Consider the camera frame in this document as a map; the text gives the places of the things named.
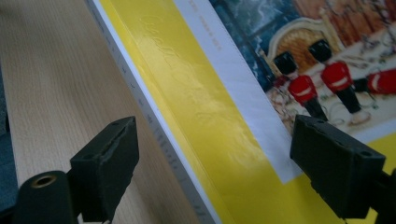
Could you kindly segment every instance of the yellow book cover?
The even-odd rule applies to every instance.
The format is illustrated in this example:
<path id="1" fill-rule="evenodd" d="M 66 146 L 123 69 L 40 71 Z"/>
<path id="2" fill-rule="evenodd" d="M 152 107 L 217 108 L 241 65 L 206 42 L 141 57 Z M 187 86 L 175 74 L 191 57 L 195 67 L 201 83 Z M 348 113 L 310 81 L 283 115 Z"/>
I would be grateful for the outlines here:
<path id="1" fill-rule="evenodd" d="M 396 167 L 392 1 L 87 5 L 203 223 L 346 223 L 290 159 L 298 114 L 386 155 L 386 173 Z M 326 75 L 334 69 L 342 75 Z"/>

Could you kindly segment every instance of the cartoon soldier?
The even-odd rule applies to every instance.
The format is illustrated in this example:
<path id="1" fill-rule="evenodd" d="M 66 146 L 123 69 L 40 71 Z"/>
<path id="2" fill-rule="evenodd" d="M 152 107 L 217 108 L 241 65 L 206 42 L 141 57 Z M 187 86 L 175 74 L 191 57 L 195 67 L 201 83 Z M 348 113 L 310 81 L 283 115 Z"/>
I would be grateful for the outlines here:
<path id="1" fill-rule="evenodd" d="M 396 69 L 378 71 L 367 77 L 354 79 L 355 92 L 366 91 L 372 94 L 396 93 Z"/>
<path id="2" fill-rule="evenodd" d="M 309 52 L 314 58 L 325 65 L 321 78 L 326 86 L 338 96 L 351 114 L 351 125 L 361 124 L 370 119 L 369 112 L 361 109 L 361 105 L 353 89 L 352 77 L 346 63 L 330 63 L 332 50 L 329 43 L 321 39 L 311 45 Z"/>
<path id="3" fill-rule="evenodd" d="M 286 51 L 279 54 L 274 58 L 274 63 L 279 71 L 290 79 L 288 90 L 294 99 L 305 107 L 312 117 L 327 121 L 311 77 L 298 74 L 297 64 L 291 53 Z"/>

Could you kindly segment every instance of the wood grain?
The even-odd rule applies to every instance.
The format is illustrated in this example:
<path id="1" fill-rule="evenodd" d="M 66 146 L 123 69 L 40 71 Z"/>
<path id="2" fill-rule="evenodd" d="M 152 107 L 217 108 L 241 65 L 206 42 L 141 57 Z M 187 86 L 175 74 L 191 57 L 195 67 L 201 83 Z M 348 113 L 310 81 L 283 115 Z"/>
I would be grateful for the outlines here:
<path id="1" fill-rule="evenodd" d="M 141 159 L 113 223 L 197 223 L 84 2 L 1 0 L 0 63 L 18 180 L 70 169 L 106 125 L 136 116 Z"/>

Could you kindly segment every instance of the glossy yellow surface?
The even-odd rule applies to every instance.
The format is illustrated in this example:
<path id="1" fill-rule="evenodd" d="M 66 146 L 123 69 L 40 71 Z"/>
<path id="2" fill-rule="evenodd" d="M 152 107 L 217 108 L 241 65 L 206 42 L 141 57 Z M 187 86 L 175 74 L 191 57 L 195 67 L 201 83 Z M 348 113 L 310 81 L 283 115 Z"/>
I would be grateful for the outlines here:
<path id="1" fill-rule="evenodd" d="M 280 182 L 172 0 L 101 4 L 223 223 L 345 223 L 305 175 Z"/>

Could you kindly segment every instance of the picture on book cover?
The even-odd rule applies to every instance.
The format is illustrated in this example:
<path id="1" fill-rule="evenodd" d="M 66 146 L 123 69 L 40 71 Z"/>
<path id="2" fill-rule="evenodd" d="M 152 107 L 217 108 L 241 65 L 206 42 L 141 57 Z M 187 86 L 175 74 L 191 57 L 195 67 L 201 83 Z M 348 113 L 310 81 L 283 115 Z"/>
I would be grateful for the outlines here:
<path id="1" fill-rule="evenodd" d="M 354 134 L 396 119 L 393 0 L 210 0 L 277 114 Z"/>

